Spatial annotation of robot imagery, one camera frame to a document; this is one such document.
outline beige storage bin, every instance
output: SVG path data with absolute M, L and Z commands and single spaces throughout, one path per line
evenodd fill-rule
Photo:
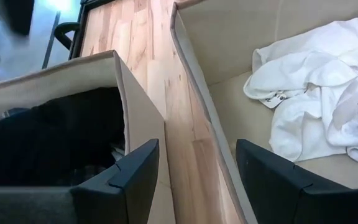
M 178 54 L 212 123 L 229 181 L 249 223 L 256 222 L 236 168 L 237 139 L 271 149 L 273 110 L 245 96 L 252 53 L 332 21 L 358 17 L 358 1 L 206 0 L 177 3 L 171 30 Z M 297 163 L 351 189 L 358 189 L 358 162 L 345 154 Z
M 160 143 L 158 179 L 149 223 L 175 223 L 164 120 L 115 51 L 76 58 L 46 70 L 0 82 L 0 115 L 11 108 L 31 108 L 54 98 L 115 86 L 120 91 L 124 111 L 125 153 L 130 153 L 150 139 L 159 139 Z

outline dark object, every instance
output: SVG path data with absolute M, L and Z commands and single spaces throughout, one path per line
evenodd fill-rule
M 70 51 L 68 59 L 73 59 L 81 55 L 89 11 L 112 1 L 114 0 L 82 0 L 78 22 L 65 22 L 56 27 L 54 31 L 56 39 Z M 69 31 L 75 32 L 73 41 L 65 35 Z
M 0 120 L 0 186 L 57 185 L 72 170 L 115 163 L 124 139 L 118 88 L 50 100 Z
M 29 35 L 34 0 L 0 0 L 0 12 L 11 30 L 19 35 Z
M 0 188 L 0 223 L 146 224 L 158 159 L 152 139 L 76 187 Z
M 236 159 L 259 224 L 358 223 L 358 189 L 348 189 L 243 139 L 237 140 Z

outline light wood floor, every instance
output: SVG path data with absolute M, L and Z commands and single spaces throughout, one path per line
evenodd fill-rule
M 93 9 L 81 55 L 115 49 L 165 118 L 177 223 L 240 223 L 172 43 L 172 7 L 173 0 L 116 0 Z

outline fabric storage bin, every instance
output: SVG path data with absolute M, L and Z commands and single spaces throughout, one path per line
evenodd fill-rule
M 235 163 L 236 142 L 246 139 L 270 150 L 273 117 L 273 110 L 243 92 L 251 75 L 253 51 L 354 17 L 358 17 L 358 1 L 194 0 L 174 5 L 173 41 L 213 126 L 220 156 L 228 169 L 227 181 L 233 185 L 232 198 L 240 206 L 237 212 L 243 213 L 248 223 L 256 223 L 257 219 Z M 346 189 L 358 189 L 358 162 L 346 154 L 296 164 Z
M 159 148 L 157 184 L 148 223 L 166 223 L 164 218 L 174 219 L 174 216 L 164 120 L 115 51 L 77 58 L 37 73 L 0 82 L 0 115 L 11 108 L 31 108 L 54 98 L 115 86 L 121 94 L 124 112 L 125 154 L 138 148 Z M 142 172 L 147 173 L 148 170 L 143 168 Z M 114 176 L 114 172 L 114 169 L 107 169 L 79 187 L 90 189 L 96 194 L 108 195 L 112 189 L 103 187 Z M 103 223 L 90 219 L 92 216 L 87 212 L 94 217 L 114 213 L 113 208 L 95 211 L 92 207 L 95 204 L 78 205 L 75 200 L 67 188 L 63 187 L 0 187 L 0 223 L 75 223 L 77 218 L 80 223 Z M 82 210 L 77 210 L 78 206 L 82 206 Z M 7 215 L 10 209 L 15 209 L 10 213 L 13 219 L 5 220 L 3 215 Z M 139 217 L 128 217 L 129 223 L 137 223 L 137 218 Z

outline black plastic handle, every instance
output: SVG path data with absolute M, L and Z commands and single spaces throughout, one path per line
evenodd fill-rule
M 70 31 L 77 31 L 80 29 L 79 22 L 64 22 L 56 26 L 53 34 L 60 43 L 63 44 L 68 50 L 70 50 L 72 41 L 67 37 L 67 33 Z

